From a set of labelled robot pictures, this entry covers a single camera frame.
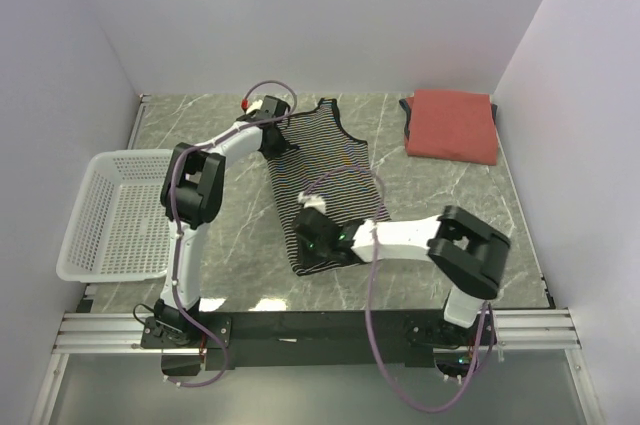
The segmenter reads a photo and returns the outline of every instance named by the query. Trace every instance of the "white laundry basket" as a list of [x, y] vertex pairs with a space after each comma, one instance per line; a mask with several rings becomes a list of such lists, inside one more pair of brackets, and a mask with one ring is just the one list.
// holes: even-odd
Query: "white laundry basket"
[[93, 157], [62, 242], [63, 280], [123, 282], [163, 277], [169, 222], [160, 204], [171, 150], [122, 150]]

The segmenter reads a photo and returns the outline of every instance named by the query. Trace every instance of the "red object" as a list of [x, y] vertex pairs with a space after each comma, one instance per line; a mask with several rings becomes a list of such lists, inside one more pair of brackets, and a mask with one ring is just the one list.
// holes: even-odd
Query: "red object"
[[489, 95], [453, 90], [416, 90], [411, 108], [408, 155], [495, 165], [498, 137]]

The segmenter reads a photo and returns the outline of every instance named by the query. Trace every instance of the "folded red cloth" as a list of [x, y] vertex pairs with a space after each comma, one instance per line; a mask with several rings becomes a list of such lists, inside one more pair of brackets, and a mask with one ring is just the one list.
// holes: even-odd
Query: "folded red cloth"
[[489, 95], [452, 90], [416, 90], [411, 109], [408, 155], [495, 165], [498, 137]]

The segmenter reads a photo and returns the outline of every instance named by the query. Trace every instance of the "gray marble surface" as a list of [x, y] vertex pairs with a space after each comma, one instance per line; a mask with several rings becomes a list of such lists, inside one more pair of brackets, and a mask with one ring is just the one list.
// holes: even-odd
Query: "gray marble surface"
[[[336, 94], [303, 94], [298, 110], [313, 109], [321, 96]], [[424, 218], [449, 204], [466, 208], [513, 242], [503, 295], [495, 305], [549, 306], [502, 152], [495, 167], [408, 157], [398, 106], [405, 95], [337, 96], [345, 129], [369, 142], [372, 167], [387, 185], [392, 218]], [[213, 137], [240, 115], [239, 103], [239, 96], [223, 94], [147, 97], [135, 148], [172, 148]], [[203, 309], [352, 310], [364, 307], [369, 266], [296, 276], [287, 262], [267, 167], [255, 153], [227, 171], [222, 210], [212, 224], [201, 273]], [[130, 312], [141, 301], [152, 305], [162, 284], [101, 284], [92, 311]], [[381, 266], [374, 303], [387, 309], [439, 308], [449, 288], [449, 280], [431, 263], [391, 260]]]

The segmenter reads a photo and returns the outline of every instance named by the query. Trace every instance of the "purple hose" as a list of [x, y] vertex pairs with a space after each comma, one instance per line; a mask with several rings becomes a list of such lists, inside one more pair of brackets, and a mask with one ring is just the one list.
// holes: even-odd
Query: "purple hose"
[[180, 295], [178, 294], [178, 287], [177, 287], [177, 280], [178, 280], [178, 266], [180, 264], [180, 248], [182, 245], [182, 222], [178, 219], [178, 217], [180, 216], [178, 214], [178, 204], [176, 202], [176, 184], [179, 182], [179, 173], [178, 170], [182, 169], [182, 166], [185, 162], [185, 160], [187, 159], [187, 156], [190, 153], [193, 153], [195, 151], [199, 151], [199, 150], [205, 150], [211, 147], [215, 147], [219, 144], [221, 144], [222, 142], [230, 139], [231, 137], [233, 137], [236, 133], [245, 130], [247, 128], [250, 127], [255, 127], [258, 125], [264, 125], [266, 123], [273, 123], [273, 122], [279, 122], [281, 120], [286, 119], [287, 117], [289, 117], [296, 109], [296, 107], [298, 106], [298, 96], [296, 95], [296, 93], [293, 91], [293, 89], [291, 87], [289, 87], [287, 84], [280, 82], [278, 80], [264, 80], [262, 82], [256, 83], [253, 87], [251, 87], [249, 89], [249, 91], [246, 93], [246, 95], [244, 96], [244, 99], [248, 99], [249, 95], [251, 95], [251, 93], [258, 87], [268, 84], [268, 83], [273, 83], [276, 85], [280, 85], [283, 88], [287, 89], [289, 91], [289, 93], [291, 93], [292, 97], [293, 97], [293, 105], [291, 107], [291, 110], [289, 110], [287, 113], [285, 113], [284, 115], [282, 115], [281, 117], [276, 117], [276, 118], [269, 118], [266, 120], [259, 120], [257, 122], [250, 122], [247, 123], [246, 125], [240, 126], [238, 128], [233, 128], [231, 130], [229, 130], [227, 133], [225, 133], [224, 135], [222, 135], [221, 137], [218, 138], [218, 140], [211, 142], [211, 143], [206, 143], [204, 145], [196, 145], [193, 147], [189, 147], [187, 148], [185, 151], [183, 151], [178, 158], [176, 159], [176, 163], [173, 167], [173, 170], [171, 171], [171, 184], [169, 185], [169, 203], [171, 205], [171, 214], [174, 217], [174, 220], [176, 221], [176, 228], [177, 228], [177, 233], [178, 233], [178, 238], [176, 239], [176, 247], [175, 247], [175, 253], [173, 255], [173, 272], [171, 274], [171, 278], [172, 278], [172, 286], [171, 286], [171, 293], [173, 295], [173, 300], [176, 302], [176, 306], [178, 307], [178, 311], [180, 312], [180, 314], [189, 322], [191, 323], [194, 327], [196, 327], [198, 330], [200, 330], [202, 333], [204, 333], [207, 337], [211, 338], [221, 349], [222, 349], [222, 353], [224, 354], [224, 363], [222, 364], [222, 368], [220, 369], [220, 371], [212, 378], [210, 378], [209, 380], [205, 380], [204, 382], [199, 382], [199, 383], [192, 383], [192, 382], [181, 382], [175, 378], [169, 378], [168, 380], [172, 383], [175, 383], [178, 386], [181, 387], [186, 387], [186, 388], [198, 388], [198, 387], [205, 387], [207, 385], [211, 385], [212, 383], [218, 381], [222, 375], [224, 375], [224, 372], [227, 371], [227, 369], [229, 368], [229, 351], [227, 350], [226, 345], [224, 344], [224, 342], [222, 340], [220, 340], [220, 338], [218, 338], [214, 333], [212, 333], [209, 329], [207, 329], [206, 327], [204, 327], [203, 325], [201, 325], [200, 323], [198, 323], [197, 320], [195, 320], [193, 317], [191, 317], [187, 311], [185, 310], [184, 306], [182, 305], [182, 302], [180, 301]]
[[478, 363], [478, 351], [480, 348], [480, 340], [482, 339], [482, 331], [484, 329], [484, 321], [485, 321], [487, 308], [490, 310], [490, 313], [492, 313], [490, 305], [487, 302], [483, 303], [482, 305], [482, 309], [480, 311], [480, 323], [478, 324], [478, 329], [476, 331], [476, 337], [475, 337], [474, 346], [473, 346], [473, 355], [471, 357], [471, 363], [469, 364], [469, 373], [465, 377], [464, 382], [462, 383], [462, 386], [460, 387], [458, 392], [454, 395], [454, 397], [444, 405], [430, 408], [415, 401], [413, 398], [407, 395], [407, 393], [400, 387], [400, 385], [398, 385], [396, 381], [391, 377], [391, 375], [389, 374], [389, 371], [387, 370], [387, 367], [385, 366], [382, 360], [382, 356], [380, 355], [380, 350], [378, 349], [376, 336], [373, 331], [373, 322], [371, 318], [371, 309], [373, 305], [373, 285], [376, 280], [376, 274], [378, 273], [378, 256], [380, 254], [380, 241], [378, 239], [378, 230], [375, 226], [375, 223], [381, 216], [382, 207], [384, 203], [384, 195], [385, 195], [384, 182], [373, 170], [368, 170], [358, 165], [343, 165], [341, 167], [335, 168], [325, 173], [320, 178], [315, 180], [311, 185], [307, 187], [307, 189], [305, 190], [305, 193], [310, 194], [311, 192], [313, 192], [313, 189], [317, 187], [318, 184], [320, 184], [323, 180], [330, 177], [331, 175], [334, 175], [344, 170], [356, 170], [358, 172], [368, 174], [378, 183], [380, 187], [380, 202], [378, 203], [378, 208], [376, 210], [375, 218], [373, 219], [373, 222], [374, 222], [373, 233], [372, 233], [373, 259], [371, 261], [371, 273], [369, 274], [369, 282], [367, 286], [367, 302], [364, 309], [364, 319], [365, 319], [365, 325], [367, 328], [367, 336], [369, 337], [371, 352], [373, 353], [373, 357], [376, 361], [376, 364], [378, 365], [378, 370], [380, 370], [380, 373], [385, 378], [389, 386], [396, 393], [396, 395], [398, 395], [398, 397], [407, 405], [409, 405], [411, 408], [414, 408], [415, 410], [418, 410], [420, 412], [425, 412], [425, 413], [446, 412], [447, 410], [451, 409], [458, 402], [458, 400], [460, 400], [464, 392], [467, 390], [467, 387], [471, 383], [471, 378], [473, 377], [474, 373], [477, 373], [487, 363], [489, 354], [491, 353], [491, 350], [493, 348], [493, 340], [495, 338], [495, 323], [493, 322], [492, 322], [492, 339], [489, 345], [489, 349], [487, 351], [487, 355], [485, 356], [485, 359], [482, 361], [482, 363], [478, 366], [478, 370], [475, 370], [476, 363]]

